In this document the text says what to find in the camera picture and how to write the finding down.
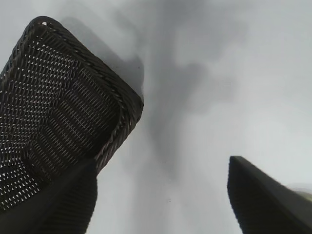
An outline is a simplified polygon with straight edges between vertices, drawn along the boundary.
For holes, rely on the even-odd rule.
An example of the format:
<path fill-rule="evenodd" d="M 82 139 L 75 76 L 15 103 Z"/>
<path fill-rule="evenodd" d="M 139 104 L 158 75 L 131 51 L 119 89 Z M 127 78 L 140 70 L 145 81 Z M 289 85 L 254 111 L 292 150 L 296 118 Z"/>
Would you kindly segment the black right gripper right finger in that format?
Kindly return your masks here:
<path fill-rule="evenodd" d="M 227 191 L 244 234 L 310 234 L 312 202 L 242 156 L 231 156 Z"/>

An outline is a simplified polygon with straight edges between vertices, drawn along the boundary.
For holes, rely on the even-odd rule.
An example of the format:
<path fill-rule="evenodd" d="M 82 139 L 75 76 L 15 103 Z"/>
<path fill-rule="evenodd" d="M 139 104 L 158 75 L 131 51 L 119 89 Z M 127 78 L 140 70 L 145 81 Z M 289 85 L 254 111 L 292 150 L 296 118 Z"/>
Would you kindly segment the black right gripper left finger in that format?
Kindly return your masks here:
<path fill-rule="evenodd" d="M 0 216 L 2 234 L 84 234 L 98 196 L 97 164 L 86 159 Z"/>

